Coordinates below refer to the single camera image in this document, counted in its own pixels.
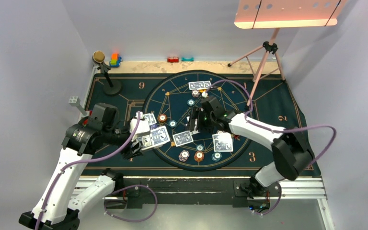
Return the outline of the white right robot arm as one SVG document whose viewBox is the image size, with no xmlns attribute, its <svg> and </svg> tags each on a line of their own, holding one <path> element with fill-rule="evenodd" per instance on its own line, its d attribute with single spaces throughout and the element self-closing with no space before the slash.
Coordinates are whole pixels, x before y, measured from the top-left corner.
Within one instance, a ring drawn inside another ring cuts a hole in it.
<svg viewBox="0 0 368 230">
<path fill-rule="evenodd" d="M 191 109 L 185 129 L 190 133 L 212 134 L 215 129 L 220 131 L 212 137 L 215 152 L 232 152 L 235 136 L 269 149 L 273 162 L 249 179 L 249 190 L 256 195 L 263 194 L 269 186 L 283 179 L 295 180 L 314 159 L 301 133 L 257 121 L 237 110 L 225 110 L 214 96 L 203 98 L 201 107 Z"/>
</svg>

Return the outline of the purple small blind button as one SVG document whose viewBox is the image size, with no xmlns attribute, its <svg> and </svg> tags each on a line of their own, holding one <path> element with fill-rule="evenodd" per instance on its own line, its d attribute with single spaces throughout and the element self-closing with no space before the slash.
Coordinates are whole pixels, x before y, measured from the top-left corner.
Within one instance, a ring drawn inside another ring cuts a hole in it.
<svg viewBox="0 0 368 230">
<path fill-rule="evenodd" d="M 156 129 L 157 127 L 158 127 L 157 124 L 153 124 L 153 125 L 150 126 L 150 129 L 153 130 L 153 129 Z"/>
</svg>

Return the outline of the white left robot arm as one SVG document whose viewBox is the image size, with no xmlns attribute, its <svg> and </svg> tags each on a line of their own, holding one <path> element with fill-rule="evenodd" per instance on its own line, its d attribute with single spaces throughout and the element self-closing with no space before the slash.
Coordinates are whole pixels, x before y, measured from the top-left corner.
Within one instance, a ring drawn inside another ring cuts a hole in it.
<svg viewBox="0 0 368 230">
<path fill-rule="evenodd" d="M 76 230 L 89 209 L 104 197 L 123 194 L 128 187 L 122 173 L 103 170 L 93 184 L 77 196 L 73 191 L 89 163 L 115 155 L 129 159 L 142 153 L 150 134 L 144 114 L 138 111 L 122 128 L 117 107 L 98 103 L 91 114 L 69 127 L 51 179 L 36 206 L 19 217 L 31 230 Z"/>
</svg>

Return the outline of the teal poker chip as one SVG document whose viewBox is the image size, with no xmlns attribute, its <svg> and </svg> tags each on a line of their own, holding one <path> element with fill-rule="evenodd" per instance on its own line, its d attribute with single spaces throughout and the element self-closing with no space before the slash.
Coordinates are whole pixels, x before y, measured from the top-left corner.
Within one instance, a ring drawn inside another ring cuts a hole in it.
<svg viewBox="0 0 368 230">
<path fill-rule="evenodd" d="M 175 120 L 171 120 L 171 121 L 169 121 L 168 125 L 169 125 L 169 127 L 174 128 L 174 127 L 177 126 L 177 122 Z"/>
<path fill-rule="evenodd" d="M 187 105 L 188 106 L 193 106 L 195 104 L 195 101 L 193 100 L 193 99 L 189 99 L 188 101 L 187 101 Z"/>
<path fill-rule="evenodd" d="M 198 145 L 196 146 L 196 150 L 197 150 L 197 151 L 204 151 L 204 146 L 203 146 L 203 145 L 201 145 L 201 144 L 198 144 Z"/>
</svg>

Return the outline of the pink white chip stack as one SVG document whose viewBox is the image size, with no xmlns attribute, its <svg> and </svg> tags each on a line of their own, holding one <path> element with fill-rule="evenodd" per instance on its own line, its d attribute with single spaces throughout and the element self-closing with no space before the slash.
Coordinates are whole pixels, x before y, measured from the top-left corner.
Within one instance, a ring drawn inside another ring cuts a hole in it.
<svg viewBox="0 0 368 230">
<path fill-rule="evenodd" d="M 180 154 L 178 156 L 178 159 L 181 162 L 185 162 L 185 161 L 188 160 L 189 156 L 190 156 L 189 152 L 186 151 L 186 150 L 183 150 L 183 151 L 180 152 Z"/>
</svg>

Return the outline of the blue playing card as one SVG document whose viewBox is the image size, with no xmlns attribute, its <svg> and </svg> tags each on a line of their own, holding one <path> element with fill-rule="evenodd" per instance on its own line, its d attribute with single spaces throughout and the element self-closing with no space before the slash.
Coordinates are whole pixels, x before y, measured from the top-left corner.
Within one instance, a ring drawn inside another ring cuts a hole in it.
<svg viewBox="0 0 368 230">
<path fill-rule="evenodd" d="M 215 152 L 233 152 L 233 140 L 230 133 L 221 132 L 212 135 Z"/>
<path fill-rule="evenodd" d="M 211 86 L 210 81 L 193 81 L 188 83 L 189 90 L 207 90 Z"/>
<path fill-rule="evenodd" d="M 143 114 L 143 118 L 148 122 L 150 126 L 157 123 L 154 113 Z"/>
</svg>

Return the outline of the orange chip stack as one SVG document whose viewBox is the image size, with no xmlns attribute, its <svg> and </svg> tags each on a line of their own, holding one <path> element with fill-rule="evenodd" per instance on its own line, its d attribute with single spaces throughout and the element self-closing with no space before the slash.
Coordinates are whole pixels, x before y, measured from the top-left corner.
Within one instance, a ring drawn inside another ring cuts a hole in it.
<svg viewBox="0 0 368 230">
<path fill-rule="evenodd" d="M 202 151 L 197 151 L 194 155 L 194 159 L 196 162 L 201 162 L 204 160 L 204 153 Z"/>
</svg>

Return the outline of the blue playing card deck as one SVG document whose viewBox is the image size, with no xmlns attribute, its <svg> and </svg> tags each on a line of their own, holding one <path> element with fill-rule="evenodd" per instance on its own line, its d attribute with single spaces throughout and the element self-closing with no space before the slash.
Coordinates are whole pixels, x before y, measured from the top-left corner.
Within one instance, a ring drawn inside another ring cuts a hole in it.
<svg viewBox="0 0 368 230">
<path fill-rule="evenodd" d="M 166 126 L 160 126 L 150 131 L 149 135 L 141 137 L 140 150 L 147 151 L 157 149 L 170 142 L 170 136 Z"/>
</svg>

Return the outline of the orange poker chip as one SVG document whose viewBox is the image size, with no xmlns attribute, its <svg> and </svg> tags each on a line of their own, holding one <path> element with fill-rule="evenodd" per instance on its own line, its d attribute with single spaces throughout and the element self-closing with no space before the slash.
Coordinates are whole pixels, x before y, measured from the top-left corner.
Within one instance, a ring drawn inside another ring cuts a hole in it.
<svg viewBox="0 0 368 230">
<path fill-rule="evenodd" d="M 165 123 L 167 121 L 167 116 L 165 114 L 161 114 L 158 116 L 159 123 Z"/>
</svg>

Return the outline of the teal chip stack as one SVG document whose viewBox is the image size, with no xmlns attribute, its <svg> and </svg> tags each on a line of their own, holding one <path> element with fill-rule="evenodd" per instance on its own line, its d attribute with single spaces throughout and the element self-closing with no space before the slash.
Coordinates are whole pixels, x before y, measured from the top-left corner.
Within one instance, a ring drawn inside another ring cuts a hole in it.
<svg viewBox="0 0 368 230">
<path fill-rule="evenodd" d="M 211 158 L 213 161 L 215 162 L 218 162 L 221 160 L 222 158 L 222 154 L 220 152 L 214 152 L 212 155 L 211 155 Z"/>
</svg>

